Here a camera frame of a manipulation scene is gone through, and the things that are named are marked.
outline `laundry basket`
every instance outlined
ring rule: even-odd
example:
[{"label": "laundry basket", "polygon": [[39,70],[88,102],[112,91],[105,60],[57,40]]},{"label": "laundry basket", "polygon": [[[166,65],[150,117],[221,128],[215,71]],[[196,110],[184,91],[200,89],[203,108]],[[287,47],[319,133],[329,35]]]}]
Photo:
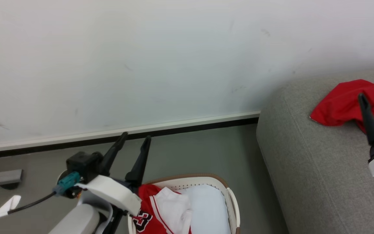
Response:
[{"label": "laundry basket", "polygon": [[[235,194],[228,187],[227,183],[217,175],[213,174],[187,174],[170,176],[161,179],[156,179],[148,182],[150,185],[157,185],[158,187],[167,187],[172,191],[177,191],[180,189],[186,189],[193,187],[195,185],[211,185],[218,190],[224,196],[226,202],[227,214],[229,215],[229,225],[231,234],[240,233],[240,214],[239,206],[236,201]],[[136,228],[132,222],[132,218],[128,216],[128,228],[129,234],[136,234]]]}]

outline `basket rim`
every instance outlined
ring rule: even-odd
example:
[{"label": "basket rim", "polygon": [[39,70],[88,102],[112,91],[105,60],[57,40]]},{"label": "basket rim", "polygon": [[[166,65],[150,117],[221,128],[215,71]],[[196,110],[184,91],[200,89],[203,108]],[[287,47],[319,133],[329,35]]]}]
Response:
[{"label": "basket rim", "polygon": [[226,181],[224,181],[224,179],[222,179],[220,176],[212,174],[212,173],[193,173],[193,174],[182,174],[182,175],[175,175],[175,176],[167,176],[167,177],[163,177],[163,178],[160,178],[160,179],[154,179],[154,180],[148,181],[146,184],[152,185],[152,184],[156,184],[156,183],[160,183],[160,182],[164,182],[164,181],[168,181],[168,180],[184,179],[184,178],[191,178],[191,177],[211,177],[213,179],[217,179],[220,183],[223,184],[223,186],[225,188],[229,188],[229,185],[227,185],[227,183],[226,183]]}]

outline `gray floor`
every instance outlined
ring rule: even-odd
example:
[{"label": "gray floor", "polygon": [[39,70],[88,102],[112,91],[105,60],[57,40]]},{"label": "gray floor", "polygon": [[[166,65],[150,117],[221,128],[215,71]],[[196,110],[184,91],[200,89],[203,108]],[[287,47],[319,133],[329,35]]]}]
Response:
[{"label": "gray floor", "polygon": [[[241,233],[287,233],[281,209],[259,151],[256,125],[234,126],[154,137],[144,181],[186,173],[214,173],[234,191],[241,215]],[[115,160],[111,176],[124,178],[143,139],[127,141]],[[111,144],[46,151],[0,158],[0,171],[24,169],[24,181],[14,191],[0,188],[0,206],[12,195],[20,205],[51,192],[65,160],[78,151],[105,153]],[[0,218],[0,233],[48,233],[75,205],[76,200],[53,197],[30,209]],[[128,233],[122,222],[118,234]]]}]

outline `white wall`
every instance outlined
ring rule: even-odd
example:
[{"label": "white wall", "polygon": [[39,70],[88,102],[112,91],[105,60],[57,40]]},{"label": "white wall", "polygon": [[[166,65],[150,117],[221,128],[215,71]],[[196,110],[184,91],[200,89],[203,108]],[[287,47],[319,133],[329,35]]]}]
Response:
[{"label": "white wall", "polygon": [[0,0],[0,143],[257,111],[371,67],[371,0]]}]

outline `sofa cushion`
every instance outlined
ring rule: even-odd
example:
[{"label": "sofa cushion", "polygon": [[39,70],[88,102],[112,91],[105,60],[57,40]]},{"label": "sofa cushion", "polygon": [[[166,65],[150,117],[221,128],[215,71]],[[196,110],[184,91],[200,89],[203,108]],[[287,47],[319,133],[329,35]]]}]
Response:
[{"label": "sofa cushion", "polygon": [[374,233],[374,177],[365,134],[309,118],[338,83],[374,70],[292,82],[262,110],[257,138],[290,233]]}]

